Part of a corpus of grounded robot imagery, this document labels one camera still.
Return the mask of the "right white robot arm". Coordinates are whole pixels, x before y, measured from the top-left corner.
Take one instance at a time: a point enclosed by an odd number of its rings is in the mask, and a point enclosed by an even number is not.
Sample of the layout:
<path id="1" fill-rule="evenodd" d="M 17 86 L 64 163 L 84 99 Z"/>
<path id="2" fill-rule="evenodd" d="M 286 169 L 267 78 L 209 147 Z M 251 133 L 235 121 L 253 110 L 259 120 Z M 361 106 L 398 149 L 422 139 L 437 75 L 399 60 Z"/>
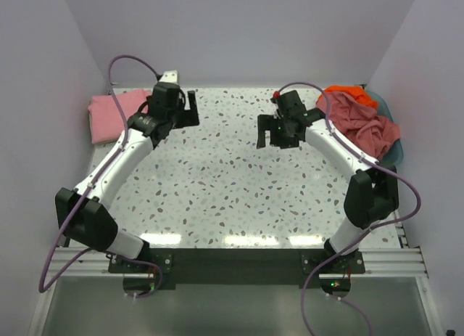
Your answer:
<path id="1" fill-rule="evenodd" d="M 358 249 L 358 237 L 398 208 L 396 167 L 365 154 L 341 134 L 321 109 L 308 110 L 297 91 L 276 91 L 271 102 L 276 106 L 275 113 L 257 118 L 257 148 L 269 142 L 288 149 L 305 142 L 323 153 L 348 182 L 344 220 L 324 244 L 323 265 L 338 273 L 348 265 L 348 255 Z"/>

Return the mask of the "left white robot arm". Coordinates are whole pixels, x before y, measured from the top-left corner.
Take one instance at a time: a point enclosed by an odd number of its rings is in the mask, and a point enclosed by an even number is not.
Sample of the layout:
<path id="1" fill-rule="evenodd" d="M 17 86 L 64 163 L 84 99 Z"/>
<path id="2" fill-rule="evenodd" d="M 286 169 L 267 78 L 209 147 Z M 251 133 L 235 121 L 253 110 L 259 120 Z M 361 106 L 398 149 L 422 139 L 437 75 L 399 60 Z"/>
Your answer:
<path id="1" fill-rule="evenodd" d="M 195 92 L 158 82 L 93 172 L 73 189 L 62 188 L 56 194 L 61 233 L 93 250 L 125 257 L 125 265 L 134 272 L 145 271 L 150 264 L 149 243 L 121 229 L 109 209 L 129 175 L 171 130 L 197 125 Z"/>

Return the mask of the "light pink t-shirt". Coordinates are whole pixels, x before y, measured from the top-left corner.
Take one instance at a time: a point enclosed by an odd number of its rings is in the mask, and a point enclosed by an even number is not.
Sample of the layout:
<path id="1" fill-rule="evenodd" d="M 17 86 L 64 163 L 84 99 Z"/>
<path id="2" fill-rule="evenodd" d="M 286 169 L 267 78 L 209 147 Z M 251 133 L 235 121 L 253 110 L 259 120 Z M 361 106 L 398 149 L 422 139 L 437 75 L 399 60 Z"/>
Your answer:
<path id="1" fill-rule="evenodd" d="M 144 89 L 117 94 L 125 118 L 132 116 L 151 94 L 151 91 Z M 119 139 L 124 130 L 123 119 L 111 95 L 93 96 L 88 111 L 92 142 Z"/>

